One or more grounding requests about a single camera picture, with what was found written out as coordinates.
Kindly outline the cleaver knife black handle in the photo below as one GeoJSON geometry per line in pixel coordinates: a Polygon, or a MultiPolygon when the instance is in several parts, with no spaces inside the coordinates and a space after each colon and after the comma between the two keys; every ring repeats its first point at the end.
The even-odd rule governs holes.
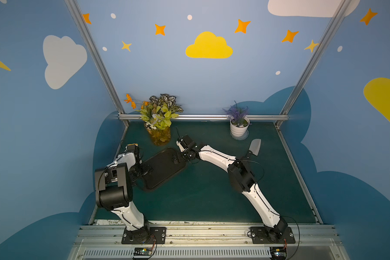
{"type": "Polygon", "coordinates": [[[250,159],[252,156],[257,157],[260,152],[260,148],[261,148],[261,139],[252,140],[244,158],[250,159]]]}

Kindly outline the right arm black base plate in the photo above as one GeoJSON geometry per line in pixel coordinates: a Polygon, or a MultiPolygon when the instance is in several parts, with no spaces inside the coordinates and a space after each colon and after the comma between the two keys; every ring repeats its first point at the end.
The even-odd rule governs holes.
{"type": "Polygon", "coordinates": [[[295,244],[296,239],[290,227],[287,227],[284,232],[272,231],[265,226],[252,226],[247,232],[247,236],[251,238],[253,244],[295,244]]]}

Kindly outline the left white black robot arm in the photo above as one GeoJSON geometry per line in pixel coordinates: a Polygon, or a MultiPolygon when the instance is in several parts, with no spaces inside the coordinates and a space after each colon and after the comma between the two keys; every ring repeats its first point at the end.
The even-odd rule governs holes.
{"type": "Polygon", "coordinates": [[[116,214],[126,225],[126,237],[144,244],[152,238],[148,221],[133,202],[131,173],[141,173],[140,149],[127,145],[123,153],[94,172],[95,199],[99,208],[116,214]]]}

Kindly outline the black cutting board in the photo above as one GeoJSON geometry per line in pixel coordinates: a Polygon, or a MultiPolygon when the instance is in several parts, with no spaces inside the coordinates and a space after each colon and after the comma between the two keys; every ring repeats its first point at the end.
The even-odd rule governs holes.
{"type": "Polygon", "coordinates": [[[182,172],[187,166],[187,161],[176,149],[168,147],[144,161],[143,164],[149,164],[152,167],[152,172],[142,177],[144,191],[152,192],[182,172]],[[179,155],[180,164],[174,164],[172,159],[174,154],[179,155]]]}

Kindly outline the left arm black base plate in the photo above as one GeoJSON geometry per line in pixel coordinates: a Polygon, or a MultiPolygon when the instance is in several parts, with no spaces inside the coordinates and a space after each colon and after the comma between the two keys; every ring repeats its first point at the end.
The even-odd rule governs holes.
{"type": "Polygon", "coordinates": [[[166,227],[143,227],[142,229],[128,231],[124,230],[121,244],[165,244],[166,227]]]}

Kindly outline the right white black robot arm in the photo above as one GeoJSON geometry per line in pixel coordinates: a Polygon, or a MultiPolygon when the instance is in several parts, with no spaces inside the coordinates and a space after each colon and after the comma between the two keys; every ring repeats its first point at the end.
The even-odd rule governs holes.
{"type": "Polygon", "coordinates": [[[282,239],[288,224],[271,206],[261,192],[254,173],[250,167],[250,157],[258,155],[261,147],[261,139],[254,139],[244,157],[235,157],[222,153],[209,145],[186,145],[176,142],[184,159],[187,161],[199,159],[210,162],[223,169],[229,175],[231,186],[239,193],[246,196],[253,205],[265,226],[268,240],[277,243],[282,239]]]}

